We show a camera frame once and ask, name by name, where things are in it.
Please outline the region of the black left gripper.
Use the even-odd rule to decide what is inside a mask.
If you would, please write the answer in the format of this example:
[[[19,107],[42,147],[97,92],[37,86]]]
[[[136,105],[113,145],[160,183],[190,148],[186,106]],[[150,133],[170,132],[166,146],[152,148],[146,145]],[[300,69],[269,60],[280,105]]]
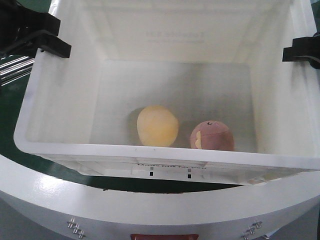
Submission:
[[[67,59],[72,46],[58,38],[61,21],[16,0],[0,2],[0,53],[35,57],[38,49]]]

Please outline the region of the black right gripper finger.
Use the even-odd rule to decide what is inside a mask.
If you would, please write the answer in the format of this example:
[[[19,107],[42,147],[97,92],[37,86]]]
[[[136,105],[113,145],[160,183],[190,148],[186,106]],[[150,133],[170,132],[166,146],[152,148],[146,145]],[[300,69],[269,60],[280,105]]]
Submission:
[[[320,36],[305,36],[292,40],[292,47],[298,50],[316,50],[320,47]]]
[[[286,47],[283,49],[283,62],[309,62],[314,69],[320,68],[320,50],[313,48]]]

